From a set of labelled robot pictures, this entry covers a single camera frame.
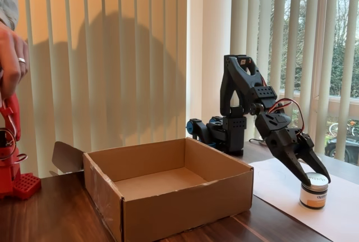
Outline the person's hand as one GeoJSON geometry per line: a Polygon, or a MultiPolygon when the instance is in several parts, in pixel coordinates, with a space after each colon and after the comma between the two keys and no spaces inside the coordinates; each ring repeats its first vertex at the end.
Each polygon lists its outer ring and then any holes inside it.
{"type": "Polygon", "coordinates": [[[1,104],[15,93],[21,79],[29,71],[27,42],[1,23],[1,104]]]}

